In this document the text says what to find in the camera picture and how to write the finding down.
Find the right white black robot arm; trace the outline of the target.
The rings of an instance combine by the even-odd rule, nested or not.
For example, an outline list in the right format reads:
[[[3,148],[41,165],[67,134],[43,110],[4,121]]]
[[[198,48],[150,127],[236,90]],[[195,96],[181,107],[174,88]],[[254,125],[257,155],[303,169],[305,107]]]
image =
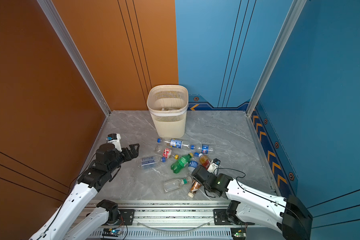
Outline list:
[[[294,195],[274,196],[234,179],[226,174],[214,175],[198,166],[192,177],[214,197],[230,200],[226,210],[230,223],[253,223],[282,234],[286,240],[309,240],[313,216]]]

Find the aluminium corner post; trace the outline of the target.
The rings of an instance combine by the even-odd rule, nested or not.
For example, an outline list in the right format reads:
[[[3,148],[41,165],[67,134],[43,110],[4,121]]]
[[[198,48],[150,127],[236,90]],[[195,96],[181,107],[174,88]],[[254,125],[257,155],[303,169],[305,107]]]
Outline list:
[[[65,26],[64,21],[58,13],[54,3],[48,0],[37,0],[37,2],[50,22],[51,26],[53,27],[61,43],[65,47],[77,70],[90,89],[101,110],[106,117],[109,117],[111,115],[111,109],[105,100],[105,97],[103,96],[99,86],[97,85],[92,73],[90,72],[85,60],[83,59],[79,49],[77,48],[73,38],[71,37],[71,34]]]
[[[248,117],[250,117],[255,110],[255,107],[260,100],[260,97],[272,75],[272,72],[274,71],[274,68],[285,48],[286,43],[288,42],[288,39],[301,15],[302,10],[304,9],[306,2],[307,0],[292,1],[290,9],[247,107],[246,113]]]

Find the brown tea bottle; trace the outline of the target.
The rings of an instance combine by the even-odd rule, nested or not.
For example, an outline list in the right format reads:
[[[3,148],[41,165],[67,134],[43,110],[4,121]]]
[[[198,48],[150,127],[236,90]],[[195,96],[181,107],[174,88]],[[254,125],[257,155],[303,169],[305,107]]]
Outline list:
[[[200,184],[198,181],[194,180],[193,184],[191,186],[190,191],[188,192],[188,196],[190,198],[194,198],[196,192],[200,189],[200,187],[202,186],[202,184]]]

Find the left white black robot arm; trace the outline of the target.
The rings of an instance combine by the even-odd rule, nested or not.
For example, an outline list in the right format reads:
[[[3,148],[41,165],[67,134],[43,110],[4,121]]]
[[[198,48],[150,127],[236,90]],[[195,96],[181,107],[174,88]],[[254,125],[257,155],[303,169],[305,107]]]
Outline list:
[[[111,182],[121,165],[139,156],[139,144],[117,149],[114,144],[102,144],[95,159],[78,177],[76,185],[64,203],[51,218],[31,236],[32,240],[85,240],[94,230],[104,224],[116,224],[121,220],[118,204],[102,200],[96,208],[75,227],[72,226],[87,204]]]

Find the clear bottle green cap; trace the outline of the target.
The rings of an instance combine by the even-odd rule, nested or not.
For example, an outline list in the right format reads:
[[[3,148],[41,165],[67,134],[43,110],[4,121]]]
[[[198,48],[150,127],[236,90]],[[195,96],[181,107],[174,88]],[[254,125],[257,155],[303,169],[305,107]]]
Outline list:
[[[193,181],[192,178],[189,176],[185,178],[176,178],[169,180],[164,183],[164,191],[165,193],[168,193],[174,190],[178,190],[182,186],[192,183],[192,181]]]

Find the bottle red yellow label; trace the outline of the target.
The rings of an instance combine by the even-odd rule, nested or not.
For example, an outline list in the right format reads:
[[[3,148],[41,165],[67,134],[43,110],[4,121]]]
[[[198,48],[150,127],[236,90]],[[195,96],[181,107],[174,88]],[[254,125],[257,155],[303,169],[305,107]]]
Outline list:
[[[211,165],[210,158],[202,153],[199,154],[199,162],[206,170],[208,170]]]

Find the green circuit board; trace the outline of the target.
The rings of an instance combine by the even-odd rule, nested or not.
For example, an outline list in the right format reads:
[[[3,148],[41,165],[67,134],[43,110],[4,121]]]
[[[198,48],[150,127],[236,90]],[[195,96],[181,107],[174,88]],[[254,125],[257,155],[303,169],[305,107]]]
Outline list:
[[[101,234],[101,238],[105,239],[106,237],[122,237],[123,236],[123,231],[120,229],[103,229],[102,234]]]
[[[233,240],[245,240],[246,239],[246,232],[245,230],[238,229],[238,228],[231,228],[231,236]]]

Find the clear Pepsi water bottle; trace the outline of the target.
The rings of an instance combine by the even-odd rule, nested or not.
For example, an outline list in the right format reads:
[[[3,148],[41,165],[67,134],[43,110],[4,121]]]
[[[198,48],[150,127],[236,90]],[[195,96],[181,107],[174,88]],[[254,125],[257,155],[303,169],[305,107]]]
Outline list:
[[[214,152],[214,147],[209,144],[195,144],[190,145],[190,149],[196,151],[201,154],[210,154]]]

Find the cream slatted waste bin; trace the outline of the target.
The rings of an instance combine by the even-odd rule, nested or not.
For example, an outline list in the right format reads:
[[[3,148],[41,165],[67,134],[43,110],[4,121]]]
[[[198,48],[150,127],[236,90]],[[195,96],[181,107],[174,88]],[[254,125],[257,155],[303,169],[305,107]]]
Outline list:
[[[147,107],[159,137],[183,137],[188,106],[189,93],[183,86],[160,85],[150,90]]]

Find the right green circuit board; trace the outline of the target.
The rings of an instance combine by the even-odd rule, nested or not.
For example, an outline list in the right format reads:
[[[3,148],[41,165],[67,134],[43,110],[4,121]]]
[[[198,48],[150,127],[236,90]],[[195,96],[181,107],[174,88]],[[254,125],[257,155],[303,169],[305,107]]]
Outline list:
[[[231,228],[231,236],[233,240],[245,240],[246,239],[246,232],[245,230],[238,229],[238,228]]]

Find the green Sprite bottle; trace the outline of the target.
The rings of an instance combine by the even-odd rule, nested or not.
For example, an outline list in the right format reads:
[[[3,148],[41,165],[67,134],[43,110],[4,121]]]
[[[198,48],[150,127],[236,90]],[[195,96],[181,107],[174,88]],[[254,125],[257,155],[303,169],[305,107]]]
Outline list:
[[[187,167],[193,157],[194,155],[192,153],[180,157],[175,163],[171,165],[171,170],[173,173],[178,174],[182,169]]]

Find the clear bottle pale blue label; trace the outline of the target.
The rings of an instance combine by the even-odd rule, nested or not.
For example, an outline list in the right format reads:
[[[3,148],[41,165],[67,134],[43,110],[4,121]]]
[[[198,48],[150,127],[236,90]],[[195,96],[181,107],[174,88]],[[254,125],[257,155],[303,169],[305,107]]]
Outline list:
[[[141,159],[139,167],[141,169],[159,168],[166,162],[167,160],[165,157],[161,157],[161,156],[146,157]]]

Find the left green circuit board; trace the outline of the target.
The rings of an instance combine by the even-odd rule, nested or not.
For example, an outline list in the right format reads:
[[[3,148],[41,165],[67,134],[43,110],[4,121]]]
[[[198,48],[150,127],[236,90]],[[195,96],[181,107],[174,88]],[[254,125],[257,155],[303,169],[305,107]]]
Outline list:
[[[123,236],[123,231],[120,229],[103,229],[102,234],[101,234],[101,238],[105,239],[106,237],[122,237]]]

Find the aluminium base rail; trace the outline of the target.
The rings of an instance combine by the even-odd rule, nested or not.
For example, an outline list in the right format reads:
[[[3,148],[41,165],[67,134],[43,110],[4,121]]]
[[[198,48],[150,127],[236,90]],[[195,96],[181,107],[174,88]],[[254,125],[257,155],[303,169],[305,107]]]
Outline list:
[[[97,201],[89,202],[72,226],[84,220],[97,204]],[[230,223],[226,214],[227,201],[119,201],[117,204],[121,220],[100,226],[85,240],[231,239],[231,228],[267,228],[253,223]],[[120,229],[123,236],[102,239],[103,229]]]

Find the clear bottle blue yellow label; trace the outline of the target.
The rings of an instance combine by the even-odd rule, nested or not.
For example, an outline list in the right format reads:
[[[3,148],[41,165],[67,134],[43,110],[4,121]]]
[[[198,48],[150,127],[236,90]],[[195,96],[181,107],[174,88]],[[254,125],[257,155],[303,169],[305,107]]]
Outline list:
[[[176,149],[193,149],[186,140],[158,138],[157,143]]]

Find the small bottle red white label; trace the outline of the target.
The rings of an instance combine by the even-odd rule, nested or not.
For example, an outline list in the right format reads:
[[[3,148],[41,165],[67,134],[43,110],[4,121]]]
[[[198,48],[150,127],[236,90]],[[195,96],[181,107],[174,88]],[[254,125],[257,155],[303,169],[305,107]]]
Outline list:
[[[179,155],[176,155],[172,149],[164,145],[157,145],[155,148],[155,152],[158,153],[161,157],[166,159],[173,158],[175,160],[179,159]]]

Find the left aluminium corner post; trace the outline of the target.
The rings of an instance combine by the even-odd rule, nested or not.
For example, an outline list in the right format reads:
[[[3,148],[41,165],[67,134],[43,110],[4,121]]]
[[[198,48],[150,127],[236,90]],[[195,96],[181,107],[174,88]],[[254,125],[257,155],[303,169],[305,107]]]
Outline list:
[[[37,0],[37,2],[50,22],[51,26],[53,27],[61,43],[65,47],[77,70],[90,89],[101,110],[106,117],[109,117],[111,115],[111,109],[105,100],[105,97],[103,96],[99,86],[97,85],[92,73],[90,72],[85,60],[83,59],[79,49],[77,48],[73,38],[71,37],[71,34],[65,26],[64,21],[58,13],[54,3],[48,0]]]

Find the right aluminium corner post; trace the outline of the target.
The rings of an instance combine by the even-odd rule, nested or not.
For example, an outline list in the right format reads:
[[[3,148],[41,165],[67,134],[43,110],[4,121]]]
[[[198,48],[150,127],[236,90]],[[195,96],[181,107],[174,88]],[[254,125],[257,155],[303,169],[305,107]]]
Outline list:
[[[247,107],[246,113],[248,117],[250,117],[255,110],[255,107],[260,100],[260,97],[272,75],[272,72],[274,71],[274,68],[285,48],[286,43],[288,42],[288,39],[301,15],[302,10],[304,9],[306,2],[307,0],[292,1],[290,9]]]

